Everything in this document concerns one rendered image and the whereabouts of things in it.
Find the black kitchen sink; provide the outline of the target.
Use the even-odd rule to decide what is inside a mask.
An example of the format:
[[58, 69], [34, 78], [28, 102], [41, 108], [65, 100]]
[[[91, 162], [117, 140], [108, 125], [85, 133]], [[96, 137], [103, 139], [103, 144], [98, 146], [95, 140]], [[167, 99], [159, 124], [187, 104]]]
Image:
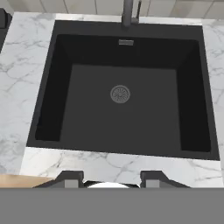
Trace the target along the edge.
[[219, 160], [202, 27], [56, 21], [27, 144]]

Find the wooden cupboard front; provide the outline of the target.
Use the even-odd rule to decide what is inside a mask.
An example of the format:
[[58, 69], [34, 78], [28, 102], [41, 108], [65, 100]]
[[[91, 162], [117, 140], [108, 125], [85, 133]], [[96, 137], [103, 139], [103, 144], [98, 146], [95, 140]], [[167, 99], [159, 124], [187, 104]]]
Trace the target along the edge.
[[0, 188], [33, 188], [50, 180], [52, 178], [0, 174]]

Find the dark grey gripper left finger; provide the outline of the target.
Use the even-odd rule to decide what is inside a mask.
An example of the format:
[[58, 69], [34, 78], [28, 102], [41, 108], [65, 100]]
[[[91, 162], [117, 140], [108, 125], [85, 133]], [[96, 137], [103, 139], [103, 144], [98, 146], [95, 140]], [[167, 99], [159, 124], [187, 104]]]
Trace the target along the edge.
[[37, 188], [83, 188], [84, 171], [62, 171], [56, 179], [37, 185]]

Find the white and black round object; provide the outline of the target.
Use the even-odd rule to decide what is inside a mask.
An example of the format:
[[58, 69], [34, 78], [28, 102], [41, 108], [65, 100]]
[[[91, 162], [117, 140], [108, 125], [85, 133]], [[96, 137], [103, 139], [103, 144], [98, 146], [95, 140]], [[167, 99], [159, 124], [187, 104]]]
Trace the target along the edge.
[[139, 185], [100, 181], [86, 181], [83, 186], [86, 188], [140, 188]]

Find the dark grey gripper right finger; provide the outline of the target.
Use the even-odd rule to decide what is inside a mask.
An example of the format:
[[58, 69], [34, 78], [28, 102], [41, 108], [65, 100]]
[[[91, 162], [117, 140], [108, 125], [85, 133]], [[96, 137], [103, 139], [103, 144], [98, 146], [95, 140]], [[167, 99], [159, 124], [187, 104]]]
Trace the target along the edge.
[[142, 188], [188, 188], [188, 185], [167, 178], [162, 171], [141, 171], [140, 178]]

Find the dark grey sink tap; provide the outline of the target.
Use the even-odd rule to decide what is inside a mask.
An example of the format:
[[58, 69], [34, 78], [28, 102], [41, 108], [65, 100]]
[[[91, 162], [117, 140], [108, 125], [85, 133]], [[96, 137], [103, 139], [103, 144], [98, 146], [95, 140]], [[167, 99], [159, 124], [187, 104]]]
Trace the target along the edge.
[[123, 0], [123, 11], [122, 11], [122, 25], [124, 27], [129, 27], [132, 24], [139, 23], [140, 10], [142, 5], [142, 0], [138, 0], [136, 16], [132, 17], [134, 0]]

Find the black appliance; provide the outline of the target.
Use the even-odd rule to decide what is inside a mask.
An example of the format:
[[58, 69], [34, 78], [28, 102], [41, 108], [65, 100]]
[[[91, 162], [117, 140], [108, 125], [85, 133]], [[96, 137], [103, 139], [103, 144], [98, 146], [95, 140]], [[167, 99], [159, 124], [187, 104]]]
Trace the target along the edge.
[[4, 8], [0, 8], [0, 52], [11, 24], [12, 16]]

